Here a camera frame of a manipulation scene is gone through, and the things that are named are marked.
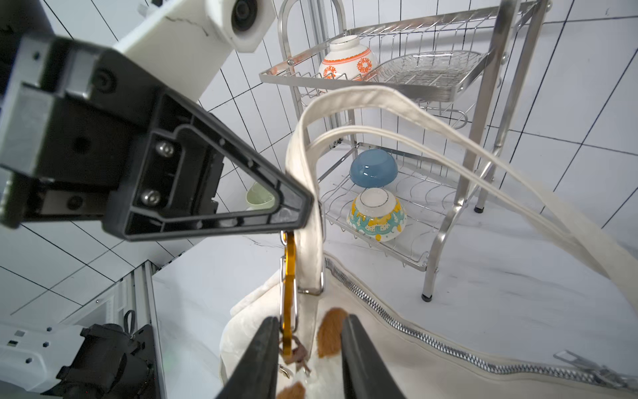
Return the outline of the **orange white patterned bowl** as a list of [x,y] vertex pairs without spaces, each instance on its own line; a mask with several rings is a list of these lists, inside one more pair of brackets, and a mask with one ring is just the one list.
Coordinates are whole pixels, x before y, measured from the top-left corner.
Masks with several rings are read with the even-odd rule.
[[362,81],[378,67],[377,57],[357,35],[336,38],[329,43],[319,74],[324,79]]

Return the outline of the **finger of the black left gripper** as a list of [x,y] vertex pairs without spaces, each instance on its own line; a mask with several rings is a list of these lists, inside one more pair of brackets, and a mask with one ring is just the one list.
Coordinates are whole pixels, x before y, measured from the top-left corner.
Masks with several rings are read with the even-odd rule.
[[[272,193],[275,203],[262,210],[219,210],[225,160]],[[131,141],[101,222],[106,233],[127,241],[277,233],[302,229],[313,206],[301,183],[219,119],[166,89],[157,97],[146,133]]]

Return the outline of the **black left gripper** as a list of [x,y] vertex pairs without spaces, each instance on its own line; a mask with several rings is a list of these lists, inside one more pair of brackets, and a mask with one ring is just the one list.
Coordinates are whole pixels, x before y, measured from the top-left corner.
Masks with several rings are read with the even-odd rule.
[[118,51],[1,37],[1,222],[101,219],[164,83]]

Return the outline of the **brown white plush dog charm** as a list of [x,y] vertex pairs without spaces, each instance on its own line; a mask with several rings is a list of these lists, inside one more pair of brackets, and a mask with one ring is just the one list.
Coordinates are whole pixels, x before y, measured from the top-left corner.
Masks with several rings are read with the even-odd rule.
[[348,312],[329,309],[315,336],[310,365],[277,393],[277,398],[345,398],[342,371],[342,329]]

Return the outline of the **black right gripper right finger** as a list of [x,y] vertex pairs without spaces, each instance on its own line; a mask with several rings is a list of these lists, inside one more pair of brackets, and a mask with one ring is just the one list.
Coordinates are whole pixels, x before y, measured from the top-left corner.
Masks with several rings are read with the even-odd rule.
[[345,398],[405,398],[354,314],[343,322],[341,342]]

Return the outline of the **orange carabiner clip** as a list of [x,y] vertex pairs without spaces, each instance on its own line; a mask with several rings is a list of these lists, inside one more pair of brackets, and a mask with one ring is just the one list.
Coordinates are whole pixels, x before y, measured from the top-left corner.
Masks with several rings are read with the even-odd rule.
[[282,334],[282,357],[291,360],[293,338],[298,325],[297,311],[297,248],[294,232],[282,232],[284,256],[281,266],[280,330]]

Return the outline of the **light green bowl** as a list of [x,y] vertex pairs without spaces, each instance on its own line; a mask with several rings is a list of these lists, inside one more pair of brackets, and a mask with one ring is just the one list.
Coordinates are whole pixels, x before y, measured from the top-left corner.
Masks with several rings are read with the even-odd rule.
[[271,209],[275,203],[274,195],[257,182],[249,188],[245,200],[248,210]]

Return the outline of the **teal yellow patterned bowl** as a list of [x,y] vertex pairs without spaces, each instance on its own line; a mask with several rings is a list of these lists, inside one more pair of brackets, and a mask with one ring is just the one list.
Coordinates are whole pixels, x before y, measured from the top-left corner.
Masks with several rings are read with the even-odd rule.
[[376,242],[388,242],[405,230],[407,214],[400,201],[382,188],[360,193],[347,216],[347,224],[359,234]]

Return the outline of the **aluminium mounting rail base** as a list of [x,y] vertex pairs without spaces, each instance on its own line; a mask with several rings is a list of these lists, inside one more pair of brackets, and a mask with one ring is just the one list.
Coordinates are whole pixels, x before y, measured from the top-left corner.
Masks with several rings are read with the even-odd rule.
[[164,373],[149,261],[96,296],[63,325],[81,346],[49,392],[63,398],[164,398]]

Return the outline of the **blue ceramic bowl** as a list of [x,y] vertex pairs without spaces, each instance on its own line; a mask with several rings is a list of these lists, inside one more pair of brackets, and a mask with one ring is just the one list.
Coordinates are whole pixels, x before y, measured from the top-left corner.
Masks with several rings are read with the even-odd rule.
[[397,178],[395,158],[381,149],[363,151],[352,161],[350,178],[356,186],[382,188]]

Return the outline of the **stainless steel dish rack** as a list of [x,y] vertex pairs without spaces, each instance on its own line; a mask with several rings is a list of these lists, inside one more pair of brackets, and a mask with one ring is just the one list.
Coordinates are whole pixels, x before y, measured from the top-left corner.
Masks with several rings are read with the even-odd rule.
[[[465,65],[456,67],[443,66],[440,72],[435,72],[428,66],[425,71],[398,73],[393,72],[388,77],[383,77],[380,68],[357,75],[348,76],[341,72],[328,79],[319,71],[313,74],[302,74],[297,66],[305,63],[327,50],[329,43],[320,43],[309,50],[293,56],[288,42],[287,20],[294,3],[286,1],[279,13],[278,36],[282,48],[284,60],[260,75],[261,81],[278,85],[290,86],[292,94],[297,101],[296,112],[302,111],[302,88],[315,89],[317,91],[337,91],[342,94],[369,91],[380,94],[384,91],[408,102],[408,112],[404,119],[422,126],[427,131],[435,131],[465,148],[465,158],[462,166],[454,166],[441,156],[412,141],[410,146],[420,152],[419,160],[432,164],[442,165],[460,174],[460,181],[455,191],[455,204],[442,222],[437,236],[432,244],[427,263],[425,265],[425,282],[422,291],[422,299],[430,302],[434,295],[435,275],[439,267],[440,256],[447,235],[451,231],[458,217],[474,194],[479,195],[477,211],[484,208],[487,194],[496,194],[496,189],[488,183],[488,178],[493,174],[494,168],[504,169],[505,163],[499,156],[502,145],[508,132],[511,116],[515,109],[525,76],[527,75],[530,58],[538,41],[538,34],[546,11],[551,7],[549,1],[503,1],[497,7],[480,8],[476,10],[457,13],[447,13],[423,18],[397,21],[392,23],[370,25],[356,28],[352,34],[358,37],[398,37],[416,33],[428,33],[433,29],[443,30],[445,26],[454,24],[459,28],[474,23],[480,25],[485,20],[493,19],[493,33],[489,50],[478,57],[474,66]],[[511,87],[506,110],[499,127],[498,135],[494,143],[493,152],[488,153],[479,142],[483,137],[483,129],[487,124],[487,114],[493,90],[496,87],[496,79],[500,71],[502,58],[505,55],[506,46],[511,36],[523,25],[528,26],[528,36],[523,46],[523,53],[519,59],[515,73],[513,86]],[[475,117],[472,121],[472,130],[468,137],[460,136],[452,127],[438,121],[420,107],[423,101],[440,101],[452,103],[457,94],[466,89],[476,78],[482,79],[478,94],[478,105]]]

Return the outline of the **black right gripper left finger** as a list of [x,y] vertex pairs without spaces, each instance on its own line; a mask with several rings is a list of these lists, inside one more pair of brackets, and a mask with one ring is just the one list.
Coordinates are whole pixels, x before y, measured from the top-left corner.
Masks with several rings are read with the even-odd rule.
[[264,319],[217,399],[275,398],[278,340],[279,321],[275,317]]

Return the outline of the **cream canvas tote bag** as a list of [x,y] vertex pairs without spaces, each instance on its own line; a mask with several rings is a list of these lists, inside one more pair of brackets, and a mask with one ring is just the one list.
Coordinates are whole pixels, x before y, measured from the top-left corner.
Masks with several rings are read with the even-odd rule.
[[433,303],[417,277],[348,239],[320,264],[313,217],[298,232],[302,340],[331,309],[356,316],[408,398],[634,398],[637,395],[637,161],[576,157],[566,189],[507,169],[500,208],[455,228]]

